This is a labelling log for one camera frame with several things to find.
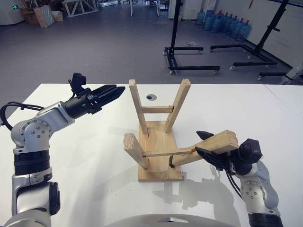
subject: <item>blue water bottle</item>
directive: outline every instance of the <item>blue water bottle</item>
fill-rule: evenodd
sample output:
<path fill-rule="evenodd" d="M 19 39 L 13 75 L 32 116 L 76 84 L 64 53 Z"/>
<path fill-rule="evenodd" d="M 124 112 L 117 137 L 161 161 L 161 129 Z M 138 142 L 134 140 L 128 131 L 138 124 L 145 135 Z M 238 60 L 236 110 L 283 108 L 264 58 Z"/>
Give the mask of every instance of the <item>blue water bottle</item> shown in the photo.
<path fill-rule="evenodd" d="M 249 20 L 246 21 L 246 24 L 243 25 L 240 30 L 238 31 L 237 35 L 236 35 L 236 40 L 237 41 L 245 41 L 247 36 L 250 33 L 251 30 L 251 26 L 248 24 Z"/>
<path fill-rule="evenodd" d="M 238 16 L 235 16 L 235 18 L 233 20 L 231 20 L 231 22 L 228 25 L 228 30 L 226 32 L 227 35 L 230 35 L 233 31 L 233 29 L 235 28 L 236 23 L 238 23 L 237 20 Z"/>
<path fill-rule="evenodd" d="M 205 17 L 205 13 L 203 12 L 203 9 L 202 9 L 201 12 L 198 13 L 196 25 L 202 25 L 204 22 L 204 17 Z"/>
<path fill-rule="evenodd" d="M 223 30 L 224 25 L 225 25 L 225 23 L 226 23 L 227 19 L 228 19 L 228 13 L 225 13 L 225 16 L 224 16 L 224 17 L 222 17 L 221 30 Z"/>
<path fill-rule="evenodd" d="M 215 17 L 215 15 L 212 12 L 208 16 L 206 16 L 203 31 L 206 31 L 206 32 L 211 31 L 212 26 L 213 26 L 214 17 Z"/>
<path fill-rule="evenodd" d="M 231 14 L 231 15 L 229 16 L 229 18 L 226 19 L 226 21 L 225 21 L 225 23 L 224 23 L 224 25 L 223 25 L 222 31 L 225 32 L 225 33 L 226 33 L 227 30 L 228 30 L 229 23 L 233 20 L 233 19 L 232 19 L 232 16 L 233 16 L 233 14 Z"/>
<path fill-rule="evenodd" d="M 219 33 L 220 30 L 221 30 L 221 24 L 222 24 L 222 18 L 223 18 L 223 14 L 222 13 L 219 13 L 217 14 L 214 22 L 213 22 L 213 26 L 212 26 L 212 29 L 211 29 L 211 32 L 212 33 Z"/>
<path fill-rule="evenodd" d="M 240 22 L 238 22 L 238 23 L 235 24 L 235 26 L 233 28 L 233 31 L 231 33 L 231 38 L 235 38 L 236 37 L 238 31 L 244 25 L 243 20 L 244 20 L 244 18 L 241 18 Z"/>

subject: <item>table surface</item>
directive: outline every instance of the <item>table surface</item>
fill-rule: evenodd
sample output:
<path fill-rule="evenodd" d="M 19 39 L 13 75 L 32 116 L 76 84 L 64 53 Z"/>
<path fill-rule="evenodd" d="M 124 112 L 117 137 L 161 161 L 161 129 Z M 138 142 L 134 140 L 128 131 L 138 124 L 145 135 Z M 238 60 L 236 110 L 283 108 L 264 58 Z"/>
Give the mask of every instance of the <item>table surface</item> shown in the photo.
<path fill-rule="evenodd" d="M 89 85 L 97 88 L 100 85 Z M 138 85 L 144 106 L 171 105 L 179 85 Z M 145 97 L 155 94 L 156 101 Z M 67 84 L 41 84 L 25 101 L 51 105 L 71 96 Z M 35 112 L 17 110 L 11 124 Z M 303 87 L 269 85 L 192 85 L 173 126 L 177 147 L 200 141 L 197 130 L 236 132 L 239 143 L 259 140 L 262 161 L 279 195 L 285 227 L 303 226 L 302 172 Z M 146 114 L 147 121 L 166 120 L 166 114 Z M 185 180 L 139 183 L 134 160 L 123 150 L 125 133 L 138 136 L 138 118 L 126 86 L 119 99 L 94 115 L 85 115 L 50 140 L 52 181 L 59 183 L 61 210 L 54 227 L 101 227 L 140 214 L 176 213 L 216 219 L 248 227 L 244 202 L 224 172 L 204 160 L 181 167 Z M 14 144 L 0 127 L 0 224 L 10 218 Z"/>

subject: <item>robotic arm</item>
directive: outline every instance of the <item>robotic arm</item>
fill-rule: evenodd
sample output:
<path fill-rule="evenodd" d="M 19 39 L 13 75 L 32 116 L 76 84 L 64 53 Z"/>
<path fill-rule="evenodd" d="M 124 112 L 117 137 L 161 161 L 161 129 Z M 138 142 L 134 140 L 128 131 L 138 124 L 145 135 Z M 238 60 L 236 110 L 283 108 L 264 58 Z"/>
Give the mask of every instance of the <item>robotic arm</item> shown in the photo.
<path fill-rule="evenodd" d="M 213 136 L 204 131 L 197 134 L 203 140 Z M 245 202 L 252 227 L 283 227 L 277 208 L 278 195 L 270 184 L 266 166 L 260 161 L 259 141 L 247 139 L 238 149 L 220 155 L 198 147 L 196 151 L 217 170 L 225 170 L 230 182 L 232 175 L 240 179 L 239 195 Z"/>
<path fill-rule="evenodd" d="M 5 227 L 50 227 L 50 216 L 60 209 L 57 182 L 50 182 L 49 139 L 56 132 L 84 114 L 95 114 L 102 106 L 119 98 L 125 87 L 104 85 L 91 91 L 82 88 L 85 76 L 74 73 L 69 81 L 73 96 L 55 103 L 27 121 L 11 127 L 1 109 L 3 125 L 11 129 L 15 174 L 12 176 L 12 215 Z"/>

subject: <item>cardboard box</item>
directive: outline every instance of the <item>cardboard box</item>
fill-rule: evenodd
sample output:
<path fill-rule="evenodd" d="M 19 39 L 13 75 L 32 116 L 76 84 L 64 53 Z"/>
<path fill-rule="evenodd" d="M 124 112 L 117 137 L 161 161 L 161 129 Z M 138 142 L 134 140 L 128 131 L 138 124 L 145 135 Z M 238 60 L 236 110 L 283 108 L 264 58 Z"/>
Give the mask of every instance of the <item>cardboard box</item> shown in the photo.
<path fill-rule="evenodd" d="M 28 22 L 32 25 L 39 24 L 38 18 L 33 10 L 20 8 L 20 12 L 26 22 Z"/>
<path fill-rule="evenodd" d="M 34 11 L 38 18 L 40 27 L 47 28 L 53 23 L 55 23 L 55 19 L 53 18 L 51 8 L 48 5 L 34 8 Z"/>
<path fill-rule="evenodd" d="M 52 11 L 55 21 L 63 21 L 63 14 L 61 11 Z"/>

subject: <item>upside-down wooden stool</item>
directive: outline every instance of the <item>upside-down wooden stool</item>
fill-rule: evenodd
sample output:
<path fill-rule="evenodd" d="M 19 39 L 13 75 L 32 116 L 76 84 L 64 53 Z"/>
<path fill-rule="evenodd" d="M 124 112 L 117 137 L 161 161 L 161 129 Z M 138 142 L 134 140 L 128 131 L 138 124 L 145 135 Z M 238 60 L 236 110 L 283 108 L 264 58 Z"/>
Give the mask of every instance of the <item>upside-down wooden stool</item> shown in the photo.
<path fill-rule="evenodd" d="M 177 148 L 172 126 L 190 88 L 190 81 L 184 79 L 173 106 L 141 106 L 134 79 L 129 88 L 139 118 L 139 141 L 132 133 L 125 134 L 124 150 L 139 164 L 139 181 L 162 182 L 182 181 L 180 165 L 202 159 L 195 147 L 221 154 L 238 148 L 236 134 L 225 130 L 188 148 Z M 146 122 L 144 114 L 168 113 L 165 122 Z"/>

